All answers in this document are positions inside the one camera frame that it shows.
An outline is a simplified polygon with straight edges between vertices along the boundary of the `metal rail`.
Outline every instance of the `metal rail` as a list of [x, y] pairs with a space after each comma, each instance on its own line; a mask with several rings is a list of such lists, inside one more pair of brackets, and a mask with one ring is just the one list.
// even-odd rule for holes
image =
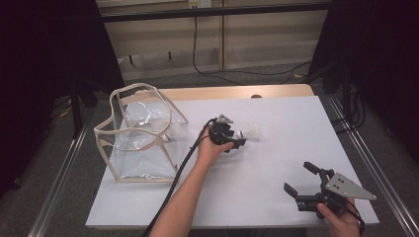
[[77, 154], [80, 150], [81, 144], [83, 143], [84, 137], [86, 135], [87, 126], [92, 121], [93, 113], [94, 109], [90, 109], [86, 116], [86, 121], [81, 131], [78, 133], [77, 137], [74, 138], [71, 142], [67, 155], [65, 156], [64, 162], [62, 163], [61, 169], [59, 170], [58, 175], [56, 176], [55, 181], [52, 185], [52, 188], [50, 189], [49, 194], [46, 197], [46, 200], [43, 203], [40, 212], [38, 213], [37, 219], [35, 220], [31, 228], [31, 231], [28, 234], [28, 237], [42, 237], [45, 234], [49, 222], [52, 218], [52, 215], [55, 211], [55, 208], [58, 205], [61, 193], [64, 190], [64, 186], [67, 181], [68, 175], [70, 174], [71, 167], [73, 166], [74, 161], [77, 158]]
[[263, 13], [306, 12], [306, 11], [330, 10], [332, 8], [342, 8], [342, 7], [347, 7], [349, 4], [350, 4], [349, 1], [342, 1], [339, 4], [334, 3], [334, 2], [318, 2], [318, 3], [299, 3], [299, 4], [278, 4], [278, 5], [268, 5], [268, 6], [180, 9], [180, 10], [156, 11], [156, 12], [102, 14], [99, 17], [72, 16], [72, 17], [61, 18], [58, 21], [60, 23], [69, 23], [69, 24], [75, 24], [75, 23], [86, 24], [86, 23], [110, 23], [110, 22], [159, 20], [159, 19], [176, 19], [176, 18], [263, 14]]
[[[344, 114], [342, 113], [342, 105], [336, 97], [329, 98], [329, 102], [332, 105], [336, 115], [339, 119], [342, 120], [345, 129], [349, 128], [350, 125], [344, 119]], [[364, 142], [364, 139], [360, 136], [356, 129], [347, 132], [352, 142], [354, 143], [356, 149], [358, 150], [361, 158], [363, 159], [365, 165], [373, 176], [374, 180], [377, 183], [378, 188], [381, 190], [382, 195], [386, 199], [388, 205], [393, 211], [395, 217], [399, 221], [401, 227], [404, 229], [406, 236], [415, 237], [419, 236], [419, 228], [416, 224], [415, 219], [411, 215], [409, 209], [407, 208], [404, 201], [401, 199], [400, 195], [391, 185], [387, 179], [384, 171], [379, 166], [376, 158], [371, 153], [367, 144]]]

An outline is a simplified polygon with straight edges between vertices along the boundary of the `black cord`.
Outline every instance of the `black cord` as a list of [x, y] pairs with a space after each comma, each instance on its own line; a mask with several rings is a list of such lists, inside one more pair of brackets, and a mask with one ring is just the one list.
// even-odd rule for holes
[[285, 83], [287, 83], [288, 81], [290, 81], [292, 79], [292, 75], [293, 75], [293, 72], [294, 71], [296, 71], [298, 68], [302, 67], [303, 65], [306, 65], [306, 64], [308, 64], [308, 63], [311, 62], [311, 61], [306, 61], [306, 62], [304, 62], [302, 64], [299, 64], [299, 65], [295, 66], [292, 69], [289, 69], [289, 70], [286, 70], [286, 71], [282, 71], [282, 72], [274, 72], [274, 73], [260, 73], [260, 72], [250, 72], [250, 71], [240, 71], [240, 70], [227, 70], [227, 71], [217, 70], [217, 71], [213, 71], [213, 72], [203, 72], [203, 71], [201, 71], [198, 68], [197, 63], [196, 63], [196, 60], [195, 60], [195, 58], [196, 58], [195, 57], [195, 54], [196, 54], [196, 51], [197, 51], [198, 23], [197, 23], [197, 18], [194, 18], [194, 19], [195, 19], [195, 33], [194, 33], [194, 49], [193, 49], [193, 53], [192, 53], [192, 61], [193, 61], [193, 65], [194, 65], [195, 70], [198, 73], [200, 73], [202, 76], [218, 78], [218, 79], [227, 81], [227, 82], [232, 83], [232, 84], [236, 84], [236, 85], [240, 85], [240, 86], [245, 86], [242, 83], [231, 81], [231, 80], [229, 80], [227, 78], [220, 77], [220, 76], [215, 76], [213, 74], [227, 72], [227, 73], [244, 73], [244, 74], [260, 75], [260, 76], [276, 76], [276, 75], [286, 74], [286, 73], [289, 73], [290, 72], [291, 74], [290, 74], [289, 78], [286, 81], [280, 83], [280, 84], [285, 84]]
[[159, 210], [157, 211], [157, 213], [155, 214], [154, 218], [151, 220], [150, 224], [148, 225], [148, 227], [144, 230], [144, 232], [142, 233], [142, 237], [147, 237], [150, 232], [151, 229], [153, 228], [158, 216], [160, 215], [161, 211], [164, 209], [164, 207], [166, 206], [167, 202], [169, 202], [170, 197], [172, 196], [176, 185], [178, 184], [179, 178], [181, 177], [182, 171], [185, 168], [186, 164], [188, 163], [189, 159], [191, 158], [192, 154], [194, 153], [194, 151], [197, 149], [198, 145], [200, 144], [200, 142], [208, 137], [208, 136], [204, 136], [201, 137], [204, 133], [204, 131], [207, 129], [207, 127], [209, 126], [210, 122], [214, 122], [216, 121], [216, 118], [212, 118], [209, 121], [207, 121], [207, 123], [204, 125], [203, 130], [200, 132], [200, 135], [198, 136], [197, 140], [195, 141], [194, 145], [191, 147], [190, 151], [188, 152], [188, 154], [186, 155], [184, 161], [182, 162], [181, 166], [179, 167], [178, 173], [175, 176], [175, 179], [173, 180], [172, 186], [170, 187], [169, 192], [167, 193], [166, 199], [164, 199], [163, 203], [161, 204]]
[[336, 131], [336, 134], [358, 129], [358, 128], [360, 128], [364, 124], [364, 122], [366, 121], [366, 108], [365, 108], [363, 97], [360, 97], [360, 98], [361, 98], [361, 108], [362, 108], [362, 111], [363, 111], [363, 115], [362, 116], [360, 115], [360, 118], [362, 118], [361, 122], [359, 124], [357, 124], [357, 122], [360, 119], [360, 118], [357, 118], [357, 121], [354, 122], [350, 127], [344, 128], [342, 130], [338, 130], [338, 131]]
[[360, 235], [362, 236], [365, 229], [366, 229], [366, 222], [364, 222], [363, 218], [360, 215], [360, 212], [358, 211], [358, 209], [350, 202], [346, 199], [346, 202], [349, 203], [355, 210], [352, 211], [351, 209], [349, 209], [346, 205], [342, 205], [341, 203], [339, 203], [338, 201], [334, 200], [334, 199], [330, 199], [329, 201], [333, 202], [334, 204], [338, 205], [341, 209], [345, 210], [346, 212], [348, 212], [350, 215], [354, 216], [358, 221], [360, 221]]

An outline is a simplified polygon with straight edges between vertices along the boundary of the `wall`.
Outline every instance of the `wall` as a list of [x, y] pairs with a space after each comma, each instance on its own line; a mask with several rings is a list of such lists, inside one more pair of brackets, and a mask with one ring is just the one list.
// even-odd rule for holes
[[[286, 0], [212, 1], [214, 7], [296, 3]], [[101, 8], [101, 13], [152, 12], [188, 8], [188, 1]], [[318, 40], [327, 11], [198, 18], [197, 48], [217, 48], [220, 65], [228, 67], [231, 50], [240, 46]], [[107, 23], [117, 56], [192, 50], [194, 19]], [[314, 48], [307, 51], [312, 56]]]

